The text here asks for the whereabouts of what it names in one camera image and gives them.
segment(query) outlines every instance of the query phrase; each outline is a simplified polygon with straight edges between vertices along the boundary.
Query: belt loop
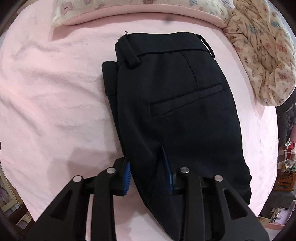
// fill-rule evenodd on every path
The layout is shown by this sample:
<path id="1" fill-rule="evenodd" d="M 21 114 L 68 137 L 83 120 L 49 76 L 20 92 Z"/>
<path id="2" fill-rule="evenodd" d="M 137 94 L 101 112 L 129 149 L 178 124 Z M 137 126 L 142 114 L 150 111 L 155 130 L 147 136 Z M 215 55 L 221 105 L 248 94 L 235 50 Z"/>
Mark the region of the belt loop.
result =
<path id="1" fill-rule="evenodd" d="M 118 44 L 119 47 L 125 57 L 125 59 L 128 62 L 128 65 L 131 69 L 138 67 L 142 62 L 141 60 L 137 57 L 135 52 L 133 51 L 131 45 L 129 44 L 127 40 L 127 35 L 123 35 L 119 40 Z"/>
<path id="2" fill-rule="evenodd" d="M 215 58 L 215 54 L 214 54 L 212 48 L 211 48 L 210 45 L 207 43 L 207 41 L 204 39 L 204 37 L 201 36 L 201 35 L 199 35 L 199 34 L 197 34 L 196 36 L 197 36 L 197 37 L 203 42 L 203 44 L 204 44 L 205 46 L 207 46 L 207 48 L 208 48 L 209 51 L 210 51 L 211 56 L 212 56 L 213 58 Z"/>

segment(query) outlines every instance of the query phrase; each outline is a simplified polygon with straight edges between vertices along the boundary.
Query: seam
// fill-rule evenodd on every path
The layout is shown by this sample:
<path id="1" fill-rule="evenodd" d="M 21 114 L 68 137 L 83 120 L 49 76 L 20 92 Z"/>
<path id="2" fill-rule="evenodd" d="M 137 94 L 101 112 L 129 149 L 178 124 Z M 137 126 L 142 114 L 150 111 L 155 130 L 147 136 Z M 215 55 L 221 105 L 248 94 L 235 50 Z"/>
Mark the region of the seam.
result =
<path id="1" fill-rule="evenodd" d="M 185 56 L 182 52 L 179 52 L 179 51 L 178 51 L 178 53 L 180 53 L 180 54 L 185 58 L 185 60 L 187 61 L 188 65 L 189 65 L 189 67 L 190 67 L 190 69 L 191 69 L 191 72 L 192 72 L 192 74 L 193 74 L 193 76 L 194 76 L 194 79 L 195 79 L 195 82 L 196 82 L 196 86 L 197 86 L 197 88 L 198 88 L 198 82 L 197 82 L 196 74 L 195 74 L 195 72 L 193 71 L 193 69 L 192 69 L 192 67 L 191 67 L 191 64 L 189 63 L 188 59 L 186 58 L 186 56 Z"/>
<path id="2" fill-rule="evenodd" d="M 171 50 L 171 51 L 144 52 L 144 53 L 136 54 L 136 56 L 141 57 L 141 56 L 144 56 L 144 55 L 147 55 L 147 54 L 164 54 L 164 53 L 175 53 L 175 52 L 180 53 L 180 51 L 192 51 L 192 50 L 204 51 L 204 52 L 207 52 L 208 54 L 210 54 L 208 49 L 206 49 L 206 50 L 204 50 L 204 49 L 179 49 L 179 50 Z M 125 57 L 123 57 L 122 61 L 118 62 L 118 65 L 120 66 L 123 62 L 127 62 Z"/>
<path id="3" fill-rule="evenodd" d="M 216 91 L 210 92 L 210 93 L 208 93 L 208 94 L 205 94 L 204 96 L 199 96 L 199 97 L 194 98 L 194 99 L 192 99 L 192 101 L 187 102 L 187 103 L 185 103 L 185 104 L 171 107 L 171 109 L 168 110 L 167 112 L 164 112 L 164 113 L 162 113 L 162 114 L 153 114 L 153 113 L 152 113 L 152 109 L 151 109 L 152 106 L 156 106 L 156 108 L 159 109 L 159 108 L 161 108 L 161 107 L 157 107 L 157 106 L 159 106 L 159 105 L 161 105 L 161 104 L 168 103 L 168 102 L 172 102 L 172 101 L 174 101 L 174 100 L 176 100 L 176 99 L 178 99 L 178 98 L 182 98 L 182 97 L 185 97 L 185 96 L 188 96 L 188 95 L 191 95 L 191 94 L 194 94 L 194 93 L 198 93 L 198 92 L 201 92 L 201 91 L 209 90 L 209 89 L 211 89 L 211 88 L 213 88 L 213 87 L 218 87 L 218 86 L 221 88 L 220 90 L 216 90 Z M 165 114 L 167 114 L 167 113 L 169 113 L 169 112 L 171 112 L 171 111 L 177 110 L 177 109 L 182 108 L 182 107 L 184 107 L 184 106 L 187 106 L 187 105 L 189 105 L 189 104 L 191 104 L 191 103 L 194 103 L 194 102 L 196 102 L 196 101 L 198 101 L 198 100 L 200 100 L 200 99 L 207 98 L 207 97 L 209 97 L 209 96 L 212 96 L 212 95 L 218 94 L 218 93 L 223 92 L 223 91 L 224 91 L 224 89 L 222 88 L 222 84 L 218 84 L 218 85 L 214 85 L 214 86 L 212 86 L 212 87 L 208 87 L 208 88 L 206 88 L 206 89 L 204 89 L 204 90 L 195 91 L 195 92 L 192 92 L 192 93 L 188 93 L 188 94 L 185 94 L 185 95 L 181 95 L 181 96 L 179 96 L 179 97 L 176 97 L 176 98 L 173 98 L 173 99 L 170 99 L 170 100 L 166 100 L 166 101 L 162 101 L 162 102 L 157 102 L 157 103 L 150 103 L 150 105 L 149 105 L 150 116 L 151 116 L 151 117 L 157 117 L 157 116 L 165 115 Z"/>

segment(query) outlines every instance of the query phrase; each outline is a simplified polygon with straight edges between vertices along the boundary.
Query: pillowcase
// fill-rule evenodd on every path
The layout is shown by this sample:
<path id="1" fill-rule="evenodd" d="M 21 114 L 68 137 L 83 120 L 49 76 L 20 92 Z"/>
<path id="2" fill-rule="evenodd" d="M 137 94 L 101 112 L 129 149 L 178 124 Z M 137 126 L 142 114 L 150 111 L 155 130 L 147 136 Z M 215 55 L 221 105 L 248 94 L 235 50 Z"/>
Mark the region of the pillowcase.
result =
<path id="1" fill-rule="evenodd" d="M 52 27 L 135 12 L 180 14 L 220 28 L 226 27 L 231 17 L 221 0 L 57 0 Z"/>

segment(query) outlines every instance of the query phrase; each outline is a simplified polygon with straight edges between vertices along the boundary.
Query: pink bedsheet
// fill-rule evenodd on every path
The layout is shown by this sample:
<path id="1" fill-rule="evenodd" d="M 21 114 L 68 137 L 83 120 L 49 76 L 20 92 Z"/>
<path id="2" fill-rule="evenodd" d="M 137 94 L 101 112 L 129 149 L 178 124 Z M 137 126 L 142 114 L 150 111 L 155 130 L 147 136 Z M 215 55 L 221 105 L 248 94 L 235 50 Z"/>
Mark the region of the pink bedsheet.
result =
<path id="1" fill-rule="evenodd" d="M 210 44 L 237 106 L 252 175 L 250 208 L 258 215 L 276 178 L 276 112 L 255 100 L 223 32 L 198 19 L 158 13 L 51 29 L 52 3 L 39 0 L 22 11 L 0 48 L 1 164 L 33 218 L 73 176 L 95 176 L 122 156 L 101 64 L 116 60 L 114 44 L 125 31 L 194 32 Z M 115 197 L 115 220 L 118 240 L 170 240 L 133 184 L 127 197 Z"/>

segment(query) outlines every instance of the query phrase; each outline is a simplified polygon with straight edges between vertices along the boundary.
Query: cream blanket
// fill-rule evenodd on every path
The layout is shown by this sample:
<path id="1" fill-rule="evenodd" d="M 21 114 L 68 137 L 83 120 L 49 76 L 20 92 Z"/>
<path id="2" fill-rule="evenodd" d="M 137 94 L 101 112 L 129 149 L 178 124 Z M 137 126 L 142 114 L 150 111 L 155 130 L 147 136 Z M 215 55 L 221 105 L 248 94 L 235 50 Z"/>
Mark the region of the cream blanket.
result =
<path id="1" fill-rule="evenodd" d="M 235 9 L 223 31 L 250 78 L 257 100 L 279 106 L 296 85 L 295 47 L 266 0 L 234 0 Z"/>

